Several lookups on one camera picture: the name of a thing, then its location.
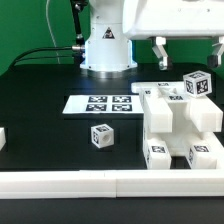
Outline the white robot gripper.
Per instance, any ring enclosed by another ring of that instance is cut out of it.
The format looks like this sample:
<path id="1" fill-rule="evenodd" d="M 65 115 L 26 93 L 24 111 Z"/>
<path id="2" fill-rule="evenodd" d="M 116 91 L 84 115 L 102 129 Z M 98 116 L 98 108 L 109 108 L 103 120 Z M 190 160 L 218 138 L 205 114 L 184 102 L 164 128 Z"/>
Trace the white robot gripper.
<path id="1" fill-rule="evenodd" d="M 219 36 L 213 39 L 213 51 L 207 57 L 207 65 L 217 68 L 224 54 L 224 0 L 125 0 L 123 33 L 134 40 L 153 37 L 160 70 L 172 68 L 165 37 Z"/>

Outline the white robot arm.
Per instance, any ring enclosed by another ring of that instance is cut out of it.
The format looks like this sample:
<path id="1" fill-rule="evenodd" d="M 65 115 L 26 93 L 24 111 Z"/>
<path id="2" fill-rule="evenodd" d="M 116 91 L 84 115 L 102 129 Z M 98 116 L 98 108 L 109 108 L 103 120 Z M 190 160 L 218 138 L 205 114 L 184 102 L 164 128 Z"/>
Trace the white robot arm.
<path id="1" fill-rule="evenodd" d="M 73 12 L 90 7 L 90 37 L 75 26 L 80 68 L 109 77 L 133 69 L 132 42 L 150 40 L 159 68 L 172 66 L 164 46 L 168 39 L 213 39 L 208 66 L 216 68 L 224 54 L 224 0 L 71 0 Z"/>

